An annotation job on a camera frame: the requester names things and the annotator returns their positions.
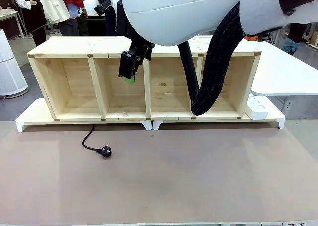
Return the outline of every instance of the blue shirt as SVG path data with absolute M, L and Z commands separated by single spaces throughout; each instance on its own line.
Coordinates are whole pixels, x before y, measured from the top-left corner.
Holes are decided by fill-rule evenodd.
M 68 10 L 70 13 L 70 19 L 74 19 L 78 14 L 80 14 L 80 9 L 73 3 L 68 3 Z

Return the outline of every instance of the table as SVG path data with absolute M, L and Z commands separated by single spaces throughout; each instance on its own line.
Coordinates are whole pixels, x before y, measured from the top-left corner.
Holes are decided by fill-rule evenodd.
M 24 34 L 23 34 L 23 31 L 22 31 L 22 28 L 21 28 L 21 25 L 20 25 L 20 22 L 19 22 L 17 15 L 18 15 L 17 11 L 1 10 L 0 11 L 0 21 L 4 21 L 4 20 L 10 19 L 10 18 L 15 18 L 16 23 L 17 23 L 18 28 L 19 28 L 19 31 L 20 31 L 21 38 L 24 38 Z
M 12 129 L 0 139 L 0 222 L 281 226 L 318 218 L 318 165 L 288 130 L 167 127 L 97 126 L 87 144 L 109 144 L 107 160 L 81 145 L 91 126 Z
M 318 70 L 267 42 L 251 44 L 262 51 L 251 89 L 253 94 L 287 96 L 282 108 L 285 115 L 295 96 L 318 95 Z

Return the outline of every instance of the black power cord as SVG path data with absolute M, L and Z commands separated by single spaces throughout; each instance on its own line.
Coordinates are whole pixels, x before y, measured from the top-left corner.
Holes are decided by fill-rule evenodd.
M 108 157 L 111 157 L 111 148 L 109 146 L 104 146 L 102 149 L 96 149 L 96 148 L 91 148 L 89 146 L 87 146 L 85 144 L 86 140 L 89 138 L 89 136 L 92 134 L 92 132 L 95 130 L 95 124 L 93 124 L 93 127 L 91 129 L 91 131 L 89 132 L 89 134 L 84 138 L 82 144 L 83 144 L 83 147 L 89 149 L 89 150 L 92 150 L 92 151 L 95 151 L 97 152 L 98 154 L 102 155 L 104 158 L 108 158 Z

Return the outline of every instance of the wooden base board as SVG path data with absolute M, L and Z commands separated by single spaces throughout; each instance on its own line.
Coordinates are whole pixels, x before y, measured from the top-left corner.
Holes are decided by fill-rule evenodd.
M 269 109 L 269 114 L 265 120 L 252 120 L 246 114 L 242 119 L 219 119 L 219 120 L 204 120 L 196 118 L 181 118 L 170 120 L 160 120 L 160 118 L 151 119 L 154 120 L 152 125 L 151 120 L 141 121 L 103 121 L 99 119 L 90 119 L 87 121 L 54 121 L 49 111 L 49 108 L 44 98 L 39 98 L 31 104 L 17 119 L 16 125 L 18 132 L 23 132 L 29 125 L 61 125 L 61 124 L 118 124 L 118 123 L 141 123 L 145 126 L 146 130 L 158 130 L 162 123 L 220 123 L 220 122 L 278 122 L 279 128 L 283 129 L 285 125 L 285 116 L 279 111 L 279 109 L 267 98 L 262 97 L 262 103 Z

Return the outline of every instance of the white table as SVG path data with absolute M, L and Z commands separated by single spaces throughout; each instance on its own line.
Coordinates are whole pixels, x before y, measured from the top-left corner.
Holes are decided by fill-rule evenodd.
M 253 94 L 287 96 L 282 108 L 285 115 L 295 96 L 318 95 L 318 70 L 267 42 L 250 44 L 257 45 L 262 51 L 252 86 Z
M 24 38 L 24 34 L 18 19 L 18 12 L 17 11 L 10 11 L 10 10 L 0 10 L 0 21 L 4 21 L 10 18 L 15 18 L 16 19 L 16 23 L 18 25 L 19 31 L 20 31 L 20 35 L 21 38 Z

